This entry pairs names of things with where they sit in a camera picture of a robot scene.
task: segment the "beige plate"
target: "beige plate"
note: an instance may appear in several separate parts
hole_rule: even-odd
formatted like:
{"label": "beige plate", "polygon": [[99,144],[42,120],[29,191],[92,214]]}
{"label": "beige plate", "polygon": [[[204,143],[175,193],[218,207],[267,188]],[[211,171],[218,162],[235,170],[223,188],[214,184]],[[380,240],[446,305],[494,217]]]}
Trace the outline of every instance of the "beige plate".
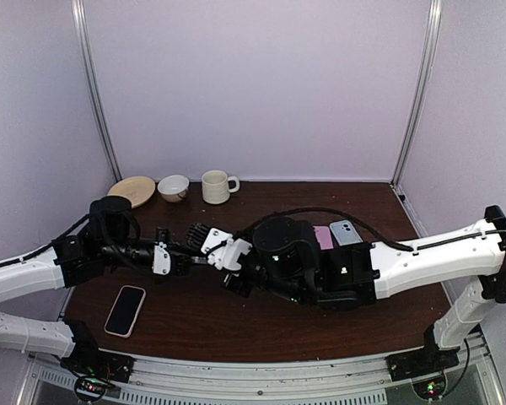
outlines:
{"label": "beige plate", "polygon": [[155,192],[155,182],[149,177],[136,175],[117,182],[107,192],[107,196],[125,197],[132,202],[132,207],[143,205]]}

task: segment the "wood surface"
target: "wood surface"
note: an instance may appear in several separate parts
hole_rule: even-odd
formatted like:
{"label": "wood surface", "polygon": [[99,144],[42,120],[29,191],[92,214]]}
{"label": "wood surface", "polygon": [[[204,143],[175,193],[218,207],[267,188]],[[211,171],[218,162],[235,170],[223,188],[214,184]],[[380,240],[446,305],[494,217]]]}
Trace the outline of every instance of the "wood surface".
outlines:
{"label": "wood surface", "polygon": [[[190,224],[241,230],[273,211],[305,206],[331,207],[367,221],[395,240],[416,237],[393,191],[381,183],[249,183],[220,206],[203,202],[200,184],[192,184],[178,204],[155,194],[133,210],[144,237],[156,226],[184,240]],[[339,220],[328,214],[302,214],[314,225]],[[371,236],[361,229],[365,240]],[[223,274],[196,267],[185,278],[155,285],[127,269],[106,274],[75,289],[67,319],[85,321],[101,348],[172,359],[278,362],[339,359],[412,348],[423,331],[449,308],[440,284],[400,293],[355,311],[331,313],[304,307],[261,291],[244,299],[220,288]],[[110,308],[122,285],[147,290],[130,338],[104,332]]]}

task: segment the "pink object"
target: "pink object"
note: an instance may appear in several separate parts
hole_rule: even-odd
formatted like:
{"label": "pink object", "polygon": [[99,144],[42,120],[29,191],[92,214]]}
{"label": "pink object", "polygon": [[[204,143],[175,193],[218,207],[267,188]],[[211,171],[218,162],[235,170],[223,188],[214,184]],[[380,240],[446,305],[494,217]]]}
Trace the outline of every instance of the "pink object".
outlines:
{"label": "pink object", "polygon": [[327,226],[314,226],[313,228],[315,228],[315,236],[319,241],[321,250],[326,251],[328,249],[333,249],[334,242],[331,239],[330,228]]}

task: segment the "white mug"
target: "white mug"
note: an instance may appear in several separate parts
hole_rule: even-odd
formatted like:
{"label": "white mug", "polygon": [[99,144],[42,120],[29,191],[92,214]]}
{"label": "white mug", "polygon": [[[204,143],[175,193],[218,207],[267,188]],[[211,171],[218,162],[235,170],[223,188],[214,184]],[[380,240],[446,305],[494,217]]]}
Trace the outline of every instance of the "white mug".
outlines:
{"label": "white mug", "polygon": [[[236,186],[229,188],[229,182]],[[202,175],[202,199],[208,204],[223,204],[230,198],[231,192],[240,189],[240,180],[235,175],[228,176],[221,170],[210,170]]]}

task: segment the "vertical metal post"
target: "vertical metal post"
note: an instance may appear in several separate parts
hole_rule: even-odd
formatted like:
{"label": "vertical metal post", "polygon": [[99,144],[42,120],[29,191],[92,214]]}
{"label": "vertical metal post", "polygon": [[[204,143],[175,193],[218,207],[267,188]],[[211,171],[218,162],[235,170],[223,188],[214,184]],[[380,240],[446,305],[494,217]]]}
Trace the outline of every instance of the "vertical metal post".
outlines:
{"label": "vertical metal post", "polygon": [[92,60],[88,28],[84,15],[84,1],[72,0],[72,6],[73,19],[75,21],[75,29],[77,30],[78,43],[81,47],[81,53],[83,54],[84,71],[88,81],[89,95],[92,110],[94,111],[96,126],[103,144],[103,150],[105,152],[105,157],[107,158],[107,163],[112,171],[112,175],[114,176],[115,181],[120,181],[122,179],[120,167],[118,166],[115,150],[112,147],[112,142],[110,140],[109,128],[107,127],[105,114],[103,112],[103,105],[101,103],[100,90],[95,77],[94,61]]}
{"label": "vertical metal post", "polygon": [[414,94],[414,101],[412,102],[411,115],[406,124],[406,133],[397,160],[396,170],[391,180],[394,189],[398,190],[405,169],[408,155],[411,150],[412,141],[416,135],[417,126],[420,120],[420,114],[425,100],[425,94],[428,87],[428,82],[433,69],[433,61],[435,52],[437,51],[437,43],[439,42],[440,32],[440,17],[442,11],[442,0],[431,0],[429,8],[428,27],[425,33],[425,41],[423,43],[422,65],[420,66],[420,73]]}

